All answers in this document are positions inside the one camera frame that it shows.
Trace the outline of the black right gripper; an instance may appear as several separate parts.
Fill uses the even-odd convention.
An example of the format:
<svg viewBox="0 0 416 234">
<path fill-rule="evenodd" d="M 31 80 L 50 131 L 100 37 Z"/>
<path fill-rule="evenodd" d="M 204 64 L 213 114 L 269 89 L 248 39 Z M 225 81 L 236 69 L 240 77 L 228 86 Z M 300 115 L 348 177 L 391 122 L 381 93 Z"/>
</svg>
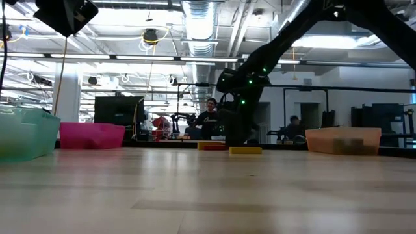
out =
<svg viewBox="0 0 416 234">
<path fill-rule="evenodd" d="M 223 111 L 223 124 L 228 146 L 239 146 L 257 131 L 253 112 L 259 103 L 264 87 L 271 85 L 268 75 L 256 73 L 239 74 L 241 86 L 230 90 L 233 97 Z"/>
</svg>

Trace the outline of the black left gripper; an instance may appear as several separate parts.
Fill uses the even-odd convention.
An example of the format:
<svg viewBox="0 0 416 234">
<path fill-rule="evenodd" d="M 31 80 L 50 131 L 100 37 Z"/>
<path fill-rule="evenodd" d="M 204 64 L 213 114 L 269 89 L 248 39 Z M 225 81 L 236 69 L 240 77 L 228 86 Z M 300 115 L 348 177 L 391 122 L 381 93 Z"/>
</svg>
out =
<svg viewBox="0 0 416 234">
<path fill-rule="evenodd" d="M 91 0 L 36 0 L 34 17 L 64 37 L 77 34 L 99 12 Z"/>
</svg>

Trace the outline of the white building column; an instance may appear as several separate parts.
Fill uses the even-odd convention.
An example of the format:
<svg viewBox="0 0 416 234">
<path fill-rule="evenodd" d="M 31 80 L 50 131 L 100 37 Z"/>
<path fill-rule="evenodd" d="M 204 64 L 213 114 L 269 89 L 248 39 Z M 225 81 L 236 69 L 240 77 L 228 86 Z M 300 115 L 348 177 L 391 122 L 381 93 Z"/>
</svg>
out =
<svg viewBox="0 0 416 234">
<path fill-rule="evenodd" d="M 83 72 L 78 64 L 56 63 L 52 113 L 61 122 L 78 122 Z"/>
</svg>

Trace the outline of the black rectangular screen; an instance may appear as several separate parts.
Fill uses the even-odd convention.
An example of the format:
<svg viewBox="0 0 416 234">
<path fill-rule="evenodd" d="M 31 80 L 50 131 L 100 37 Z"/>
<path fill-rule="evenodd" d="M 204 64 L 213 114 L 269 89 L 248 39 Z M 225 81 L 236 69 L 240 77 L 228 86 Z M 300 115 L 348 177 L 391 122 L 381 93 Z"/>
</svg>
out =
<svg viewBox="0 0 416 234">
<path fill-rule="evenodd" d="M 142 123 L 146 119 L 142 96 L 96 97 L 94 122 L 121 126 Z"/>
</svg>

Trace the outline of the yellow wooden block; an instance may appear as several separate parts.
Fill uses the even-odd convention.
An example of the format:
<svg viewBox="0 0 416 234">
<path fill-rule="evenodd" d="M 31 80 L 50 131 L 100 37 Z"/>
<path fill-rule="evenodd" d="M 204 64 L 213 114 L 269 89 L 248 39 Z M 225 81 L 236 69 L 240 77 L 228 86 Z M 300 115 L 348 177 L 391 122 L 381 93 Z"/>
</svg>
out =
<svg viewBox="0 0 416 234">
<path fill-rule="evenodd" d="M 261 147 L 229 147 L 229 154 L 262 154 Z"/>
<path fill-rule="evenodd" d="M 217 145 L 224 145 L 224 141 L 214 141 L 214 140 L 207 140 L 207 141 L 198 141 L 197 149 L 203 150 L 204 146 L 217 146 Z"/>
</svg>

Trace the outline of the red background object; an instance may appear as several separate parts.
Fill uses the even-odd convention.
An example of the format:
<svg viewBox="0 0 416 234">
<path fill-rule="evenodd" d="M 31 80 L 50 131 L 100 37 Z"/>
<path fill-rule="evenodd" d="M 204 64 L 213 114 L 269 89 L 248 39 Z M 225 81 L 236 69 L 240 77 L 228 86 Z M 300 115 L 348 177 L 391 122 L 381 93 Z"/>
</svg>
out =
<svg viewBox="0 0 416 234">
<path fill-rule="evenodd" d="M 170 122 L 168 119 L 166 119 L 164 116 L 160 116 L 152 121 L 152 124 L 154 127 L 157 128 L 157 130 L 162 131 L 169 131 L 170 130 Z"/>
</svg>

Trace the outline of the dark blue black cabinet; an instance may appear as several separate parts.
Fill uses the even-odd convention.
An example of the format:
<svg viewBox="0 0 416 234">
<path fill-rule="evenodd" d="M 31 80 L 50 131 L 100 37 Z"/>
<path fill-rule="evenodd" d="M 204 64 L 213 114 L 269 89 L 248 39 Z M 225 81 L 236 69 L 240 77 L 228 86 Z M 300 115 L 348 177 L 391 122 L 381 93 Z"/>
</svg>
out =
<svg viewBox="0 0 416 234">
<path fill-rule="evenodd" d="M 380 145 L 385 147 L 403 147 L 405 130 L 404 107 L 399 103 L 373 103 L 352 107 L 350 113 L 352 127 L 380 128 Z"/>
</svg>

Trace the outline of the green plastic bin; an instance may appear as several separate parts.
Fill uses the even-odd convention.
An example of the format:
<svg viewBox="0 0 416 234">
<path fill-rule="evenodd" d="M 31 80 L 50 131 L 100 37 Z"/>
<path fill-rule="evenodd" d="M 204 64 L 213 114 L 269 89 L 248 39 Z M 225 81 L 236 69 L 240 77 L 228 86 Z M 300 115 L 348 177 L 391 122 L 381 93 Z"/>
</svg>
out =
<svg viewBox="0 0 416 234">
<path fill-rule="evenodd" d="M 42 109 L 0 106 L 0 163 L 51 154 L 59 126 L 60 118 Z"/>
</svg>

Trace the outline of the orange plastic bin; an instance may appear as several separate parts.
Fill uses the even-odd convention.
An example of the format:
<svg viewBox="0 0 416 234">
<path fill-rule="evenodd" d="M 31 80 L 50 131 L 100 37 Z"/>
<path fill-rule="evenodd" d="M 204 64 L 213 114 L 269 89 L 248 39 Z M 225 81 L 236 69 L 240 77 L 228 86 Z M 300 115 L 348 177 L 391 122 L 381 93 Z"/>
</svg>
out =
<svg viewBox="0 0 416 234">
<path fill-rule="evenodd" d="M 377 155 L 382 131 L 368 127 L 329 127 L 305 132 L 308 150 L 332 155 Z"/>
</svg>

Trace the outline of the red plastic bin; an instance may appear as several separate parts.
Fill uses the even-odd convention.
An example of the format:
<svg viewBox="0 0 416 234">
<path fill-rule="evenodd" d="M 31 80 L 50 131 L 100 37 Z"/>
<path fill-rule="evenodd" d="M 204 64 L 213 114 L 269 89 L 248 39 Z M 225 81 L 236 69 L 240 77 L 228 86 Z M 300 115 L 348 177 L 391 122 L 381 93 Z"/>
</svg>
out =
<svg viewBox="0 0 416 234">
<path fill-rule="evenodd" d="M 111 123 L 62 122 L 60 148 L 70 150 L 106 150 L 120 148 L 125 127 Z"/>
</svg>

